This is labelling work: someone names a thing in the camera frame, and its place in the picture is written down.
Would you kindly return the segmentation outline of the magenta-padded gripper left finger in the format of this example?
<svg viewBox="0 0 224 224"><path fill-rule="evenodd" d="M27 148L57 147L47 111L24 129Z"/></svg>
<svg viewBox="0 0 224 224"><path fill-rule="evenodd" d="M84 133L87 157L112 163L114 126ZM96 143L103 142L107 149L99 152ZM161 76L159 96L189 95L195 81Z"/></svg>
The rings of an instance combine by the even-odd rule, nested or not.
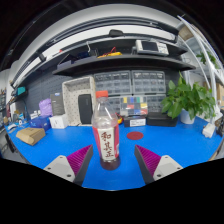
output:
<svg viewBox="0 0 224 224"><path fill-rule="evenodd" d="M69 156L59 155L44 170L81 186L93 156L93 146L85 146Z"/></svg>

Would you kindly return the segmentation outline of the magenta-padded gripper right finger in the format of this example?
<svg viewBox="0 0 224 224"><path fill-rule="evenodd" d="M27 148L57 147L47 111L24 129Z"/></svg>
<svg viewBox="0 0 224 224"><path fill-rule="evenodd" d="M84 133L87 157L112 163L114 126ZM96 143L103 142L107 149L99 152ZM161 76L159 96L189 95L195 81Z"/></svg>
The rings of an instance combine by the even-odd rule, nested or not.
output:
<svg viewBox="0 0 224 224"><path fill-rule="evenodd" d="M169 155L159 156L139 145L135 146L134 155L145 184L160 180L182 169L182 166Z"/></svg>

